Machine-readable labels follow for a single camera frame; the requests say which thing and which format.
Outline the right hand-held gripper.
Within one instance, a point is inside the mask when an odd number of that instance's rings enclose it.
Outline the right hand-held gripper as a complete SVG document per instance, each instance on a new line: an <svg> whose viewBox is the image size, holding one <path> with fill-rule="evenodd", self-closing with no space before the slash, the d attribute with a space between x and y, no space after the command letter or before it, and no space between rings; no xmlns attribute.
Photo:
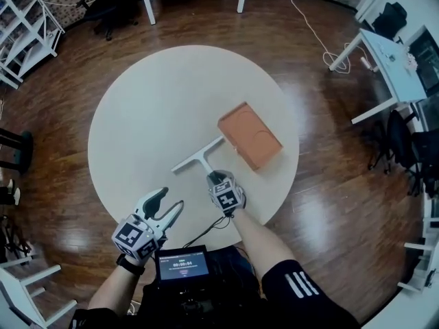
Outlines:
<svg viewBox="0 0 439 329"><path fill-rule="evenodd" d="M245 190L238 185L230 171L215 170L206 177L211 201L225 217L232 217L236 209L246 207Z"/></svg>

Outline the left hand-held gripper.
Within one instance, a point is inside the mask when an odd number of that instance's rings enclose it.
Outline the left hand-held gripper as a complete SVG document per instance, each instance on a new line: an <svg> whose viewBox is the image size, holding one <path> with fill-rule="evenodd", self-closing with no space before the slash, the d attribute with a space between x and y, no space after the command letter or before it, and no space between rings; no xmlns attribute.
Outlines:
<svg viewBox="0 0 439 329"><path fill-rule="evenodd" d="M134 212L119 223L112 235L118 250L136 266L144 266L163 246L167 240L166 230L183 211L184 202L180 200L160 218L155 218L168 191L167 187L162 187L140 198Z"/></svg>

